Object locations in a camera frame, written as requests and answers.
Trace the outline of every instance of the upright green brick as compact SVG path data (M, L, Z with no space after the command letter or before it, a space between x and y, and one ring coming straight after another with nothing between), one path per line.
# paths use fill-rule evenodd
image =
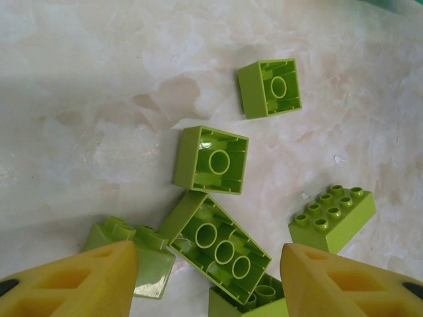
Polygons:
M189 191L158 232L221 290L245 304L272 260L210 197Z
M239 195L249 139L210 127L184 129L174 183L189 190Z
M134 296L161 299L172 271L175 255L167 250L168 239L145 226L136 229L117 217L108 217L95 223L90 230L82 252L115 243L133 240L137 245L138 276Z
M373 194L335 185L289 224L292 241L337 254L375 214Z
M263 118L301 109L294 59L257 61L238 72L247 119Z
M219 287L209 290L209 317L288 317L282 282L264 274L245 305Z

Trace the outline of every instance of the toy block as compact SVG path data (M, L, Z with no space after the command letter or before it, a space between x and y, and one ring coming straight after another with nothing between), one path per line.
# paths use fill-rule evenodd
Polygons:
M210 195L189 191L158 232L222 291L247 303L272 260Z
M0 280L1 317L129 316L137 250L124 241Z
M249 139L198 126L184 129L174 183L189 190L241 194Z
M168 239L153 229L145 226L134 229L122 219L110 216L104 223L95 223L91 227L82 250L122 240L132 240L137 246L139 266L134 296L161 299L176 257L167 250Z
M423 317L423 283L301 244L280 267L289 317Z
M292 242L337 254L376 212L371 192L335 185L289 224Z
M209 291L209 317L288 317L282 282L264 274L245 305L226 295L219 287Z
M257 61L238 72L247 119L300 110L301 96L294 59Z

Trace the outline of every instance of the marble surface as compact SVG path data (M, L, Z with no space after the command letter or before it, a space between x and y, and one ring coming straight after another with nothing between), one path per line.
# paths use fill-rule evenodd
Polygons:
M0 276L77 253L112 214L158 226L183 128L250 138L241 196L214 198L274 258L329 184L375 194L341 255L423 279L423 6L357 0L0 0ZM247 121L237 69L297 60L302 111ZM207 316L177 259L131 316Z

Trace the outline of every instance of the green plastic brick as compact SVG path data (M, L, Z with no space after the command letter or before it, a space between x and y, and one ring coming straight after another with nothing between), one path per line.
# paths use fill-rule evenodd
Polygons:
M288 317L281 281L264 274L245 305L227 296L219 287L209 291L209 317Z
M221 290L245 304L272 260L213 200L188 191L158 232Z
M294 59L257 61L238 72L247 119L264 118L301 109Z
M189 190L239 195L249 139L198 126L184 129L174 183Z
M289 224L292 241L337 254L376 213L371 192L335 185Z
M161 299L176 256L167 250L169 240L153 229L134 229L117 217L108 217L91 227L82 252L123 240L133 240L137 246L139 267L134 296Z

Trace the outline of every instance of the black rubber tip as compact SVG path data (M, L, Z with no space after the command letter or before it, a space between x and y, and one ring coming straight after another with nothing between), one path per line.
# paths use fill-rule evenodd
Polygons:
M0 297L9 292L13 287L19 284L18 279L8 279L0 282Z
M411 282L404 282L403 287L408 289L411 293L423 300L423 286Z

